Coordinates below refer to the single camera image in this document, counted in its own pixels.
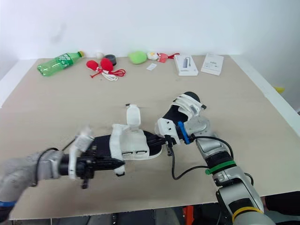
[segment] green ring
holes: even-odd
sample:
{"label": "green ring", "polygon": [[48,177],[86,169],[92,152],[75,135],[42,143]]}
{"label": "green ring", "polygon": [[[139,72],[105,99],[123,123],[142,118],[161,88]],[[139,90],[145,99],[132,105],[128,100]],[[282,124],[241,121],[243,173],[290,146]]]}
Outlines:
{"label": "green ring", "polygon": [[233,161],[233,160],[227,161],[227,162],[224,162],[224,163],[220,163],[220,164],[214,166],[214,167],[211,168],[211,169],[205,170],[205,173],[206,173],[206,175],[210,175],[210,174],[212,174],[213,172],[215,172],[215,171],[217,171],[217,170],[219,170],[219,169],[221,169],[221,168],[223,168],[223,167],[225,167],[225,166],[233,165],[233,164],[235,164],[235,161]]}

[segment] green plastic bottle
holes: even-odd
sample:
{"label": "green plastic bottle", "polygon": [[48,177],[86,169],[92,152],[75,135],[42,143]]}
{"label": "green plastic bottle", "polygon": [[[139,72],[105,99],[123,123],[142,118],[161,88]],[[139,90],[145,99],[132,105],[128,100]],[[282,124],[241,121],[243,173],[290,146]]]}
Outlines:
{"label": "green plastic bottle", "polygon": [[53,60],[39,64],[37,66],[37,70],[43,76],[51,76],[54,73],[75,64],[83,56],[84,53],[82,51],[77,53],[65,53],[54,58]]}

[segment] red object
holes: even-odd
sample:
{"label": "red object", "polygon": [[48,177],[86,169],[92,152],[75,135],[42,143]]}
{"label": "red object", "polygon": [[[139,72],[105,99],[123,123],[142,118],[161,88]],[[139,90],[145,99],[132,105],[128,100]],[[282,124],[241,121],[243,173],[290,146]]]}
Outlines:
{"label": "red object", "polygon": [[175,53],[173,55],[170,55],[170,56],[168,56],[168,59],[172,59],[173,60],[175,55],[180,55],[180,53]]}
{"label": "red object", "polygon": [[194,207],[192,205],[184,207],[183,214],[185,217],[186,225],[192,225],[194,221]]}
{"label": "red object", "polygon": [[164,53],[158,54],[158,62],[166,62],[168,59],[168,55]]}
{"label": "red object", "polygon": [[158,54],[158,62],[166,62],[167,59],[174,59],[175,55],[180,55],[180,54],[179,53],[175,53],[173,55],[168,56],[167,54],[159,53]]}
{"label": "red object", "polygon": [[113,71],[113,63],[107,58],[103,58],[100,61],[100,65],[101,65],[102,69],[104,69],[104,70]]}
{"label": "red object", "polygon": [[97,71],[99,64],[94,60],[90,60],[90,61],[87,61],[86,66],[88,68],[90,68],[91,70]]}
{"label": "red object", "polygon": [[86,66],[88,68],[90,68],[90,69],[98,72],[98,73],[96,73],[94,75],[90,75],[91,78],[94,78],[95,76],[97,76],[100,73],[113,74],[115,76],[124,76],[125,73],[126,73],[126,70],[124,70],[124,69],[118,69],[118,70],[116,70],[114,72],[113,71],[109,71],[109,70],[105,70],[105,69],[101,69],[101,68],[99,68],[99,64],[97,62],[95,62],[94,60],[87,61]]}

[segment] white card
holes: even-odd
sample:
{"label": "white card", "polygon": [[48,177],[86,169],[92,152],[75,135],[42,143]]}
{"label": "white card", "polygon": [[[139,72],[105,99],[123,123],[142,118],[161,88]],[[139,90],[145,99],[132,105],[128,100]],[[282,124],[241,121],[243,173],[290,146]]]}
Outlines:
{"label": "white card", "polygon": [[148,66],[146,69],[151,71],[151,70],[153,70],[156,66],[157,66],[157,64],[151,63],[150,66]]}
{"label": "white card", "polygon": [[203,62],[201,72],[213,75],[220,75],[223,61],[223,56],[208,53],[206,54],[205,60]]}

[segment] gray robot arm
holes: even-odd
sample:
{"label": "gray robot arm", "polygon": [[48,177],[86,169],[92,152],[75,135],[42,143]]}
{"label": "gray robot arm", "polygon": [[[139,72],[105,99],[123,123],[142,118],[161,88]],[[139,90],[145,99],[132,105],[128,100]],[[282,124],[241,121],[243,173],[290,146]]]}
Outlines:
{"label": "gray robot arm", "polygon": [[40,153],[25,158],[13,158],[1,165],[0,174],[0,223],[7,220],[23,191],[38,180],[57,179],[60,177],[58,164],[62,151],[50,150],[37,160]]}
{"label": "gray robot arm", "polygon": [[232,218],[233,224],[243,225],[274,225],[274,222],[264,215],[263,203],[245,176],[242,169],[236,165],[225,145],[208,138],[197,138],[216,135],[210,129],[210,122],[203,116],[196,116],[184,123],[186,135],[195,139],[196,145],[206,161],[218,187],[217,200],[225,217]]}

